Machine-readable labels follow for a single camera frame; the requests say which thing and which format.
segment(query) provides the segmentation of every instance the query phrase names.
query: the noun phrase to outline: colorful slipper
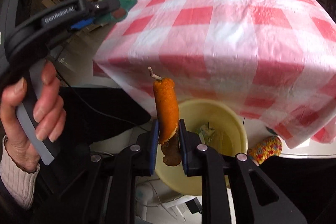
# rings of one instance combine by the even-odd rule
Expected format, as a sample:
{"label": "colorful slipper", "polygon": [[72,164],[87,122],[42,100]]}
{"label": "colorful slipper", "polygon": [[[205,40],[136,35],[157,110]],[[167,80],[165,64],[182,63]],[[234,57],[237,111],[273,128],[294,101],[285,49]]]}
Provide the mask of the colorful slipper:
{"label": "colorful slipper", "polygon": [[282,151],[281,140],[276,136],[271,136],[258,143],[251,149],[248,156],[258,164],[262,164],[271,156],[279,156]]}

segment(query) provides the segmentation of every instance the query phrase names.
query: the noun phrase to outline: dried orange stem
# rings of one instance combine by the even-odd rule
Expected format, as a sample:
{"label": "dried orange stem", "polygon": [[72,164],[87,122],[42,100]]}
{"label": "dried orange stem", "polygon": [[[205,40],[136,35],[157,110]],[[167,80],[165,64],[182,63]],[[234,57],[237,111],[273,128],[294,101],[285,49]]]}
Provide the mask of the dried orange stem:
{"label": "dried orange stem", "polygon": [[148,70],[149,70],[149,72],[150,72],[150,76],[151,76],[152,78],[154,78],[155,80],[159,80],[159,81],[162,81],[162,80],[163,80],[162,77],[157,76],[157,75],[155,75],[155,74],[153,73],[152,67],[148,67]]}

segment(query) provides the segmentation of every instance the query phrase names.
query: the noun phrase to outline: yellow bucket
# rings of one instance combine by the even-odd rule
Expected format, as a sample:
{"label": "yellow bucket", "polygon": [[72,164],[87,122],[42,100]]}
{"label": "yellow bucket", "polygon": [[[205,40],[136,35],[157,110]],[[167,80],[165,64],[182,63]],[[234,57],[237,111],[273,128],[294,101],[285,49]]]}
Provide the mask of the yellow bucket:
{"label": "yellow bucket", "polygon": [[[207,99],[188,100],[179,104],[180,119],[184,119],[186,129],[199,132],[202,125],[210,123],[216,136],[210,146],[219,153],[235,156],[247,153],[245,128],[237,115],[221,102]],[[202,195],[202,177],[187,177],[182,163],[171,167],[162,161],[161,145],[157,147],[155,172],[172,190],[185,195]]]}

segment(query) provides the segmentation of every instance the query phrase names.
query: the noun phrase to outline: tablecloth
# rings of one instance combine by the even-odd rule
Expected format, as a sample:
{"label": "tablecloth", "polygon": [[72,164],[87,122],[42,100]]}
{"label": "tablecloth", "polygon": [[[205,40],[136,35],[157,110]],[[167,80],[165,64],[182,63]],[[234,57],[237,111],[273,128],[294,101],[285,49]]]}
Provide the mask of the tablecloth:
{"label": "tablecloth", "polygon": [[336,136],[336,25],[316,0],[139,0],[94,62],[152,115],[148,66],[178,100],[223,101],[290,148]]}

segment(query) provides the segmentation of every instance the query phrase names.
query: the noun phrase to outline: bolt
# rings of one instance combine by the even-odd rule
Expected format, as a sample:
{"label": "bolt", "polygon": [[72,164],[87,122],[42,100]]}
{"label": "bolt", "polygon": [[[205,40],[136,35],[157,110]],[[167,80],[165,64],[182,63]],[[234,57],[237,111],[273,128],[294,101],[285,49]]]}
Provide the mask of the bolt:
{"label": "bolt", "polygon": [[138,144],[134,144],[130,147],[130,150],[132,150],[133,152],[137,152],[141,149],[141,146]]}
{"label": "bolt", "polygon": [[247,156],[244,153],[239,153],[237,155],[237,159],[240,161],[246,161],[247,160]]}
{"label": "bolt", "polygon": [[92,155],[91,156],[91,161],[92,162],[98,162],[101,160],[101,156],[100,155]]}
{"label": "bolt", "polygon": [[204,152],[205,150],[208,149],[208,146],[206,144],[199,144],[197,146],[197,149]]}

